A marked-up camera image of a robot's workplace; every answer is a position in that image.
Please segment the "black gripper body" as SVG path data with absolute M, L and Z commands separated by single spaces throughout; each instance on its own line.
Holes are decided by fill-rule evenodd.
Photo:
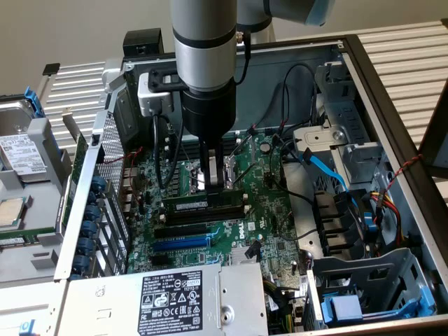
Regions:
M 236 84 L 210 92 L 181 92 L 184 127 L 201 140 L 219 140 L 236 120 Z

